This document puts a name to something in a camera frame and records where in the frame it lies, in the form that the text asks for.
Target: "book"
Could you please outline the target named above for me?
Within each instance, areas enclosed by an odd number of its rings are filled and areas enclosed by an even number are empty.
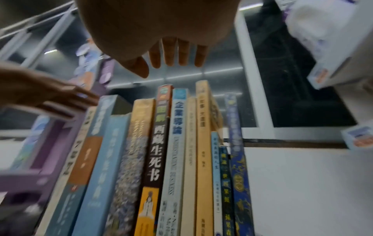
[[[188,98],[187,106],[188,113],[186,115],[183,212],[181,215],[180,236],[195,235],[195,198],[197,193],[197,124],[195,98]]]
[[[237,236],[254,236],[253,211],[246,157],[242,141],[237,99],[234,94],[225,95],[229,141],[231,148],[231,174],[233,181],[234,215]]]
[[[158,87],[152,139],[145,165],[135,236],[154,236],[157,230],[160,194],[163,186],[168,144],[172,89],[172,85]]]
[[[102,96],[87,137],[47,227],[46,236],[70,236],[111,115],[129,113],[132,106],[118,95]]]
[[[122,160],[131,114],[112,115],[73,230],[73,236],[102,236]]]
[[[49,200],[48,206],[43,214],[42,220],[40,221],[40,224],[36,231],[36,236],[45,235],[49,222],[52,219],[53,213],[56,210],[57,204],[62,196],[63,190],[70,177],[71,170],[76,163],[77,156],[79,155],[80,150],[82,149],[84,139],[87,136],[88,129],[92,123],[93,116],[96,112],[96,108],[97,107],[89,107],[85,114],[83,124],[78,132],[78,135],[74,141],[74,144],[70,150],[69,155],[67,156],[65,164],[62,167],[61,173],[54,186],[51,199]]]
[[[196,83],[197,94],[197,209],[196,235],[214,235],[211,132],[222,135],[223,117],[206,80]]]
[[[223,212],[223,236],[235,236],[232,183],[227,147],[220,146],[221,199]]]
[[[220,140],[218,133],[211,132],[211,153],[213,156],[213,184],[214,184],[214,235],[223,235],[223,213],[221,210],[221,178],[220,178]]]
[[[156,236],[179,236],[184,178],[187,89],[174,89]]]
[[[154,99],[135,100],[125,151],[106,222],[106,236],[134,234],[153,114]]]

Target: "yellow book spine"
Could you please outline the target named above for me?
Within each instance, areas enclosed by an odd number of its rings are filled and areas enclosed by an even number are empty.
[[[183,211],[180,236],[194,236],[197,180],[197,127],[195,98],[188,98],[185,148]]]
[[[213,174],[211,162],[210,88],[196,83],[197,94],[197,210],[196,236],[214,235]]]

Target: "blue book spine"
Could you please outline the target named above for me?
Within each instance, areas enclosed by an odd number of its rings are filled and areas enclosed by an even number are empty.
[[[213,158],[213,184],[214,184],[214,235],[223,234],[223,214],[221,209],[221,179],[219,162],[219,136],[217,132],[211,132],[211,153]]]
[[[220,147],[220,175],[221,196],[223,212],[223,236],[235,236],[232,182],[230,180],[230,167],[227,147]]]
[[[73,236],[103,234],[130,120],[131,114],[112,115],[109,118]]]
[[[225,95],[225,107],[227,109],[231,147],[231,174],[236,232],[239,236],[254,236],[248,169],[242,141],[237,99],[234,94]]]

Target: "hand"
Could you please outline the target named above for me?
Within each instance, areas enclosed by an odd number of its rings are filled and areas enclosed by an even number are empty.
[[[123,67],[147,78],[148,51],[152,66],[164,60],[186,65],[190,43],[197,44],[195,66],[202,66],[208,47],[223,39],[233,26],[239,0],[76,0],[95,44]]]
[[[81,112],[98,103],[94,93],[18,65],[1,63],[0,75],[0,106],[70,119],[73,115],[64,110]]]

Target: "hardcover book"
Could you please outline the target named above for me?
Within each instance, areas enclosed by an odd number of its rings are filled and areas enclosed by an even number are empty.
[[[195,198],[197,193],[197,126],[195,98],[188,98],[187,107],[188,113],[186,114],[183,212],[181,215],[180,236],[195,235]]]
[[[82,145],[84,142],[85,137],[87,136],[88,129],[92,123],[93,116],[96,112],[97,107],[89,107],[85,118],[83,121],[83,124],[78,132],[78,135],[74,141],[74,144],[70,150],[69,155],[67,156],[67,159],[65,161],[64,166],[62,167],[62,171],[58,177],[58,180],[56,182],[56,185],[54,186],[51,199],[49,200],[48,207],[44,212],[44,215],[42,217],[42,220],[38,226],[38,229],[36,231],[36,236],[43,236],[45,235],[45,232],[47,230],[47,227],[49,225],[49,222],[51,221],[51,218],[53,216],[54,211],[56,210],[57,204],[62,196],[63,190],[67,184],[67,181],[70,177],[71,170],[75,165],[75,162],[77,160],[77,157],[80,153],[80,150],[82,149]]]
[[[225,95],[229,140],[231,148],[231,173],[233,181],[234,214],[237,236],[254,236],[253,211],[242,131],[234,94]]]
[[[172,103],[172,85],[158,87],[154,125],[145,165],[143,191],[135,236],[154,236],[157,230]]]
[[[80,208],[73,236],[102,236],[122,160],[131,114],[112,115]]]
[[[104,235],[133,235],[139,208],[141,181],[150,140],[154,99],[135,100],[123,158]]]
[[[218,133],[211,132],[211,153],[213,155],[213,183],[214,183],[214,235],[223,234],[223,214],[221,211],[221,178],[219,161],[220,140]]]
[[[93,122],[46,230],[46,236],[70,236],[111,115],[129,113],[132,107],[118,95],[102,96]]]
[[[230,181],[229,156],[227,147],[220,147],[221,199],[224,236],[235,236],[232,183]]]
[[[223,118],[206,80],[196,83],[197,94],[197,210],[196,236],[214,235],[211,132],[222,138]]]
[[[187,89],[174,89],[156,236],[179,236],[184,178]]]

